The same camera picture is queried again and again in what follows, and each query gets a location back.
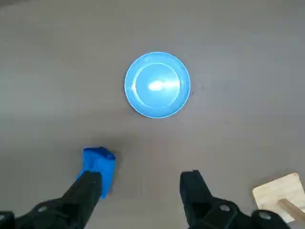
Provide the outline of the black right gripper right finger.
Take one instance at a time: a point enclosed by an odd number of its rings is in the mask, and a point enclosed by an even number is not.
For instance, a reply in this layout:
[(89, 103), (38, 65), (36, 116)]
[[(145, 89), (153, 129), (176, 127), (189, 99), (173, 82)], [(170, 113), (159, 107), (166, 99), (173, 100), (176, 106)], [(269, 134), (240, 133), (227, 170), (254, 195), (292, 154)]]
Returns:
[(180, 175), (180, 195), (190, 229), (288, 229), (288, 224), (269, 210), (250, 216), (231, 201), (214, 197), (198, 170)]

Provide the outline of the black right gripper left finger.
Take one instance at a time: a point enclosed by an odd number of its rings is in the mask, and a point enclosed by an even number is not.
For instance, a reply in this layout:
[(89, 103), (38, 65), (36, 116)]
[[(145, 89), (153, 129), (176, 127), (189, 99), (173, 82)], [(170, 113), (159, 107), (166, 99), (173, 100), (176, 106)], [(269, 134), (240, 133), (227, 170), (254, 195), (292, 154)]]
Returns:
[(2, 229), (83, 229), (102, 194), (102, 176), (85, 171), (62, 197), (37, 204), (28, 213), (16, 217), (0, 212)]

